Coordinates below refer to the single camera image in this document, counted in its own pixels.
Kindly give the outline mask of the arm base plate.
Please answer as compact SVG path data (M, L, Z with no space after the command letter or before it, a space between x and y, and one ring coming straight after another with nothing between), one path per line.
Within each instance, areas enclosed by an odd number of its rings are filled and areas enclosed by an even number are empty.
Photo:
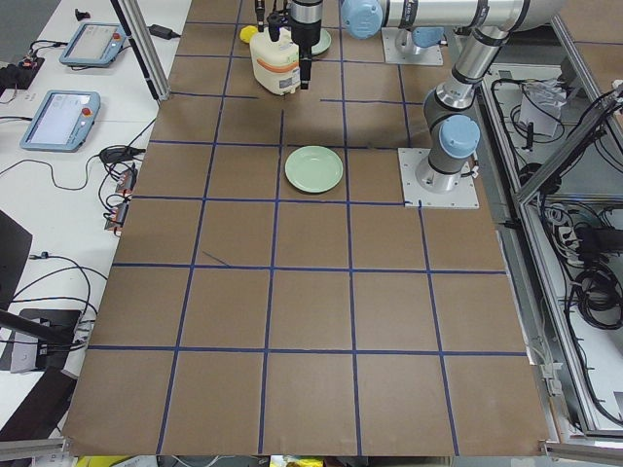
M383 28L385 62L390 64L442 66L440 43L445 30L441 26L413 30Z
M467 209L480 207L469 162L460 172L442 174L429 164L427 148L397 150L404 205L413 208Z

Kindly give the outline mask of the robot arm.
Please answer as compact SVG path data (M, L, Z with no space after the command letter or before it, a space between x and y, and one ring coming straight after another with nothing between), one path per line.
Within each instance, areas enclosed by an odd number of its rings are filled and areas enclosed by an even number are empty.
M281 28L290 26L289 4L286 0L283 0L281 5L274 0L273 8L269 12L264 0L255 0L254 11L258 30L260 32L267 30L273 41L279 38Z
M466 160L479 143L480 129L463 116L474 100L499 50L511 33L549 21L561 1L344 1L342 20L356 39L368 39L385 27L413 31L418 27L467 27L471 33L447 80L432 90L424 114L433 145L418 165L419 184L445 194L458 184Z

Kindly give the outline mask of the green plate near arm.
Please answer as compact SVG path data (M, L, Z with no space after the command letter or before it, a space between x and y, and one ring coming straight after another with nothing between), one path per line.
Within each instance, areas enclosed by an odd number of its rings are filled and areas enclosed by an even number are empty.
M343 178L340 157L322 146L305 146L293 151L285 162L287 180L296 189L320 194L335 188Z
M332 37L329 31L325 28L322 28L320 31L319 41L312 46L311 54L313 56L318 56L324 54L329 50L332 44Z

